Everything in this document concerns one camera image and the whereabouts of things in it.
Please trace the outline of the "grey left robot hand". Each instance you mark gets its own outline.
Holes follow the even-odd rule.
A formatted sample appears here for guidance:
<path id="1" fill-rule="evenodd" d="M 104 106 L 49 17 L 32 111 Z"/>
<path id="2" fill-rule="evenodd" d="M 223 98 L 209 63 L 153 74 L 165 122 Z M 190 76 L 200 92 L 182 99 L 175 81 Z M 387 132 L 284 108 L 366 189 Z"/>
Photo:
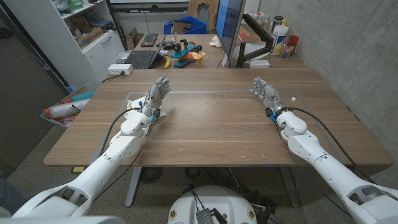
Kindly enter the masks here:
<path id="1" fill-rule="evenodd" d="M 159 79 L 151 85 L 146 94 L 143 105 L 141 106 L 141 113 L 146 116 L 151 116 L 155 109 L 160 108 L 162 100 L 166 94 L 171 90 L 169 79 L 163 74 Z"/>

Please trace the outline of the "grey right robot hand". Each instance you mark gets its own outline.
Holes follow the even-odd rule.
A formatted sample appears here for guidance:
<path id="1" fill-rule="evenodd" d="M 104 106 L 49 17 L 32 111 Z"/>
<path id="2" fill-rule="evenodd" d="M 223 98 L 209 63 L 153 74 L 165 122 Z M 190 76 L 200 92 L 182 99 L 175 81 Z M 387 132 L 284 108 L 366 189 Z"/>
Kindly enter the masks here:
<path id="1" fill-rule="evenodd" d="M 257 77 L 252 84 L 253 88 L 249 91 L 262 100 L 263 104 L 269 110 L 268 114 L 270 116 L 286 110 L 287 107 L 283 104 L 279 92 L 264 79 Z"/>

